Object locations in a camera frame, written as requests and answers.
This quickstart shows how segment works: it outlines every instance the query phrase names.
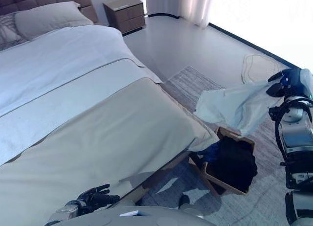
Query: pillow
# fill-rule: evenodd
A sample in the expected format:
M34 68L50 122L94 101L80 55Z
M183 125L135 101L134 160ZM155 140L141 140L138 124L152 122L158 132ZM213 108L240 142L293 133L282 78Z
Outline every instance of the pillow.
M14 23L15 13L0 16L0 51L24 43Z
M0 45L20 40L21 37L7 26L0 26Z
M15 15L15 24L19 33L32 40L55 29L93 24L79 10L80 4L70 2L52 3Z

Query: blue cloth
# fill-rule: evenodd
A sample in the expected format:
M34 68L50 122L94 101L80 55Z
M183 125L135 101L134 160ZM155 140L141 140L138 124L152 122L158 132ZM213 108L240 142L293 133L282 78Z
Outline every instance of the blue cloth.
M200 152L197 152L198 155L203 155L203 162L214 162L219 159L220 157L220 145L221 140L211 144L208 148L205 150L202 150Z

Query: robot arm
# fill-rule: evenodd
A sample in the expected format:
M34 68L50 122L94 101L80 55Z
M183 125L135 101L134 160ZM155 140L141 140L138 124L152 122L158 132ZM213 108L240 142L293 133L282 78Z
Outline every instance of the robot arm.
M313 126L310 88L301 69L286 69L269 81L281 78L267 94L283 97L284 103L269 109L275 121L275 137L286 169L286 217L290 225L313 225Z

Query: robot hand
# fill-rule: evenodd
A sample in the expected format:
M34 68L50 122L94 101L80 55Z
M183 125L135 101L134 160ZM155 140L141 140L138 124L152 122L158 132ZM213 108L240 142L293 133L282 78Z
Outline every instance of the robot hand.
M51 226L84 214L92 213L101 207L117 203L119 201L118 195L107 195L110 192L108 190L109 186L109 184L105 184L80 194L77 200L70 201L61 209L58 209L50 217L45 226Z

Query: tufted headboard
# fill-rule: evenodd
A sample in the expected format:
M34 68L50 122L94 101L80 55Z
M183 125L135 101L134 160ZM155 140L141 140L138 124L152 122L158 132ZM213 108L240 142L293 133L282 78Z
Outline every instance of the tufted headboard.
M66 1L79 3L81 5L80 11L94 23L98 22L98 17L91 4L91 0L0 0L0 15Z

